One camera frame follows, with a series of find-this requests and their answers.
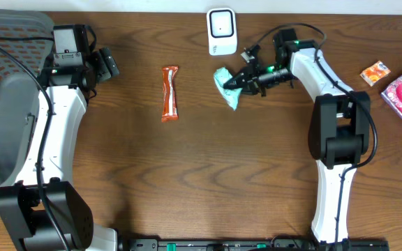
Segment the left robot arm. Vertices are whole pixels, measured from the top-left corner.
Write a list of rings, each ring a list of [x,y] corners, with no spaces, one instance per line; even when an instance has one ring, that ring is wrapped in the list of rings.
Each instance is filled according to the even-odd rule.
[[[78,128],[96,85],[119,74],[111,51],[86,24],[53,28],[52,61],[39,76],[39,108],[24,164],[0,187],[0,217],[16,250],[122,250],[117,230],[94,222],[72,185]]]

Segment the red white snack bar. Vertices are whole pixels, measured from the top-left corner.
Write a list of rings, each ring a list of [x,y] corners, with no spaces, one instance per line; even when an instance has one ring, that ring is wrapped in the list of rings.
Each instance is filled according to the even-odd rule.
[[[163,113],[162,122],[175,121],[179,118],[177,112],[176,95],[174,90],[174,77],[178,66],[166,66],[162,68],[163,74]]]

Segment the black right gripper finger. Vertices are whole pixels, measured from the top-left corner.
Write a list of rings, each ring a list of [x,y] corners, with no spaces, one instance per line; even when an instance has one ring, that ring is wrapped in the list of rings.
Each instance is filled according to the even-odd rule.
[[[227,81],[228,84],[245,84],[252,80],[253,68],[251,66],[244,66],[240,69],[231,79]]]
[[[241,91],[243,94],[249,94],[250,89],[245,79],[229,79],[223,84],[223,88],[232,91]]]

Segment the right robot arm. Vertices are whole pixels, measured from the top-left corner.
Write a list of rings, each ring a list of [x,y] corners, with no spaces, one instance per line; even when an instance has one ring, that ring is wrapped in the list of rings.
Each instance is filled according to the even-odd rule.
[[[287,26],[272,31],[276,61],[262,66],[260,46],[243,51],[246,65],[230,77],[223,88],[239,89],[246,95],[265,96],[267,89],[281,82],[298,80],[311,100],[313,111],[308,129],[308,149],[318,169],[318,191],[311,223],[317,250],[352,250],[347,214],[352,180],[369,144],[378,142],[370,114],[371,101],[356,92],[332,70],[320,43],[300,40]]]

